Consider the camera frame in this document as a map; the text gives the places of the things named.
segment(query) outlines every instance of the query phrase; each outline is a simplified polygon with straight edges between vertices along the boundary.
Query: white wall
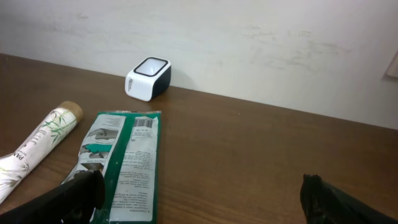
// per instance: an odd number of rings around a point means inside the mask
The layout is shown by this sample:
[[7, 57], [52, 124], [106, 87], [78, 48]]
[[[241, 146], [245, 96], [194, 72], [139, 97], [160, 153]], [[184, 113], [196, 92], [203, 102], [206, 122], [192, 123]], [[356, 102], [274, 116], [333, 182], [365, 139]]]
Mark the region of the white wall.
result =
[[398, 129], [396, 0], [1, 0], [0, 44], [121, 76], [164, 57], [174, 86]]

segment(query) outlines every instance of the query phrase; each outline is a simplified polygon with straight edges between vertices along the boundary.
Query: cardboard tube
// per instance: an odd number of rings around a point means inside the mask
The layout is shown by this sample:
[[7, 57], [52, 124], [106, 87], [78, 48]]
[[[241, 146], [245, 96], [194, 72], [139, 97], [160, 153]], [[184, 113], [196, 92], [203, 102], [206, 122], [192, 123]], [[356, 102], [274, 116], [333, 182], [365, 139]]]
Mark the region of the cardboard tube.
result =
[[13, 154], [0, 158], [0, 204], [82, 117], [79, 105], [65, 101], [45, 117]]

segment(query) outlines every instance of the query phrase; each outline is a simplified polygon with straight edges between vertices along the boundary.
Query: white roll with leaf print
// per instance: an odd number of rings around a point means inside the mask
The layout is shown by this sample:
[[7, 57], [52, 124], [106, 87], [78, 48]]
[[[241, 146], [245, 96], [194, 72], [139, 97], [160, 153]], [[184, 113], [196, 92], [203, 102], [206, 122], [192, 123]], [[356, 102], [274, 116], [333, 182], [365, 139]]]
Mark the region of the white roll with leaf print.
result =
[[65, 101], [47, 115], [13, 154], [0, 157], [0, 204], [82, 117], [76, 103]]

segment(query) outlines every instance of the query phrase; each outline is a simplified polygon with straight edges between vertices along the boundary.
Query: wooden table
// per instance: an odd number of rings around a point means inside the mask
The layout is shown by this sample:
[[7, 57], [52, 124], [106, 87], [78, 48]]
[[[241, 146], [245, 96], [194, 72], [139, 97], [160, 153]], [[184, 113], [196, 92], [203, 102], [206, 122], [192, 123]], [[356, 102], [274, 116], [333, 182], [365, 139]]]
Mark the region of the wooden table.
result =
[[398, 219], [396, 130], [176, 87], [147, 103], [125, 94], [124, 77], [8, 55], [0, 66], [0, 155], [65, 100], [85, 113], [0, 213], [61, 183], [98, 111], [162, 110], [159, 223], [305, 223], [303, 174]]

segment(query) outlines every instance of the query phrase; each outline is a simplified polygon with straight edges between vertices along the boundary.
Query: barcode scanner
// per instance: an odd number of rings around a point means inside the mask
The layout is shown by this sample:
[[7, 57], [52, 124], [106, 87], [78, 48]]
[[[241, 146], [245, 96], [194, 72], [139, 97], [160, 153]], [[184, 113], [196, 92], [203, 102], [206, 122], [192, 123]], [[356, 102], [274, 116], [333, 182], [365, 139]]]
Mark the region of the barcode scanner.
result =
[[149, 57], [127, 74], [124, 89], [131, 97], [150, 101], [169, 87], [171, 77], [170, 61]]

